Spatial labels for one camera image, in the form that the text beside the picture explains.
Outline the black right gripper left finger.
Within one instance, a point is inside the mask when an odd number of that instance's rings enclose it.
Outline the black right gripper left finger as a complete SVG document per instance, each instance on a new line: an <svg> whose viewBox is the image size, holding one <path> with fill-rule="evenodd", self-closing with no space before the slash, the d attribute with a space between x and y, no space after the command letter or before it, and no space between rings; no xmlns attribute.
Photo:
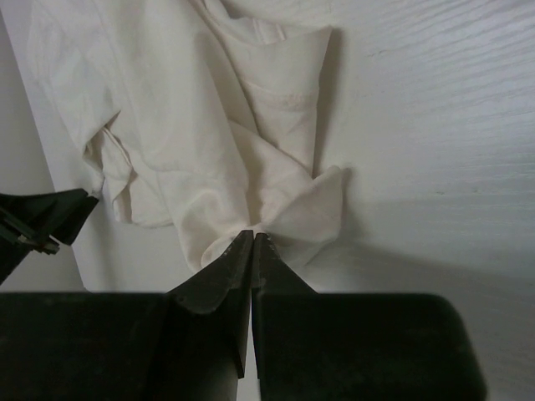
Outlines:
<svg viewBox="0 0 535 401"><path fill-rule="evenodd" d="M233 400L254 235L166 293L1 296L4 400Z"/></svg>

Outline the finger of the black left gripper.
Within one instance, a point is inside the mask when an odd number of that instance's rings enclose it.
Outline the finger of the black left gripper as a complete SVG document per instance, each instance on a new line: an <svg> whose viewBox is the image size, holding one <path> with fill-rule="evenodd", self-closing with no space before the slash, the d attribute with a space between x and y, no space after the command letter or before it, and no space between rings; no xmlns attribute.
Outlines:
<svg viewBox="0 0 535 401"><path fill-rule="evenodd" d="M1 195L1 281L32 251L55 255L74 243L99 200L83 189Z"/></svg>

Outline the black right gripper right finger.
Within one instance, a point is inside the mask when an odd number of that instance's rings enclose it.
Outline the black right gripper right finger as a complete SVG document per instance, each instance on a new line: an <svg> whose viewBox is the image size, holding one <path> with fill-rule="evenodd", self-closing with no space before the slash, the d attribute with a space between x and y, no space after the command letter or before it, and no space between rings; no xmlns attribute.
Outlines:
<svg viewBox="0 0 535 401"><path fill-rule="evenodd" d="M252 256L252 334L264 400L484 400L457 310L426 293L320 293L266 234Z"/></svg>

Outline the white t shirt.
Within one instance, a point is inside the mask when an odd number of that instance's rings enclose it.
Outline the white t shirt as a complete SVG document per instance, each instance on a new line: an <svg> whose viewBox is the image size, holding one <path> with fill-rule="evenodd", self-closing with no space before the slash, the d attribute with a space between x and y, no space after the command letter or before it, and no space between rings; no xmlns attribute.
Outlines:
<svg viewBox="0 0 535 401"><path fill-rule="evenodd" d="M174 226L195 271L244 230L302 266L342 226L341 170L313 173L331 33L219 1L35 1L28 63L118 221Z"/></svg>

